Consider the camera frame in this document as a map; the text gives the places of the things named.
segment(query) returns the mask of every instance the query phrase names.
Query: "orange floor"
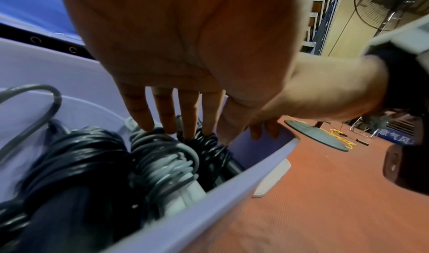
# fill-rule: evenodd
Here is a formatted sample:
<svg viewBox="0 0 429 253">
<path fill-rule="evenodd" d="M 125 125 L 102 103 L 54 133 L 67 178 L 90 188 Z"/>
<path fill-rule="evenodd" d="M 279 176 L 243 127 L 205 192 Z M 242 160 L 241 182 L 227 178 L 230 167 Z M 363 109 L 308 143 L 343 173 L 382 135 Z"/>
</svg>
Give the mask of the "orange floor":
<svg viewBox="0 0 429 253">
<path fill-rule="evenodd" d="M 347 125 L 342 131 L 370 145 L 341 152 L 297 133 L 301 143 L 288 157 L 289 172 L 253 198 L 209 252 L 429 253 L 429 197 L 382 176 L 391 143 Z"/>
</svg>

